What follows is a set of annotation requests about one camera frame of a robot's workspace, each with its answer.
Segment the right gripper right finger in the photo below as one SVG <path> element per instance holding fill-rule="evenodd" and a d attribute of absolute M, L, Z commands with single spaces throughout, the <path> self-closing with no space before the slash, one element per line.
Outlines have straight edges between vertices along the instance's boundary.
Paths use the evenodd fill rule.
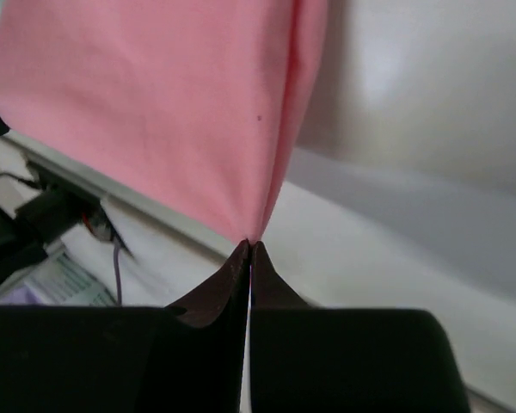
<path fill-rule="evenodd" d="M 467 412 L 438 319 L 421 309 L 325 308 L 253 248 L 249 319 L 254 412 Z"/>

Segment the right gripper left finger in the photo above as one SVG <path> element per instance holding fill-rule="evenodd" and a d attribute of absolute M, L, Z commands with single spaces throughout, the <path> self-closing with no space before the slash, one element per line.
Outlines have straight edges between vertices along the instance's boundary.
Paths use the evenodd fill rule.
<path fill-rule="evenodd" d="M 0 306 L 0 412 L 236 412 L 248 242 L 165 307 Z"/>

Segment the light pink t shirt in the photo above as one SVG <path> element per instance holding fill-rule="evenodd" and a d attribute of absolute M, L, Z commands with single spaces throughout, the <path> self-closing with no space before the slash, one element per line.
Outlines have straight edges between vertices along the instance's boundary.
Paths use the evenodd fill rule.
<path fill-rule="evenodd" d="M 327 15 L 324 1 L 7 1 L 0 116 L 232 242 L 256 241 Z"/>

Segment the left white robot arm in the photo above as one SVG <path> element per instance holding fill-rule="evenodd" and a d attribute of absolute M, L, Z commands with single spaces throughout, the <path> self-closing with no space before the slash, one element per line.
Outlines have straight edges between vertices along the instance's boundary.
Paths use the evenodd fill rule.
<path fill-rule="evenodd" d="M 95 195 L 62 176 L 32 161 L 27 166 L 30 177 L 0 172 L 0 178 L 38 192 L 14 214 L 0 207 L 0 286 L 13 273 L 43 262 L 46 248 L 99 206 Z"/>

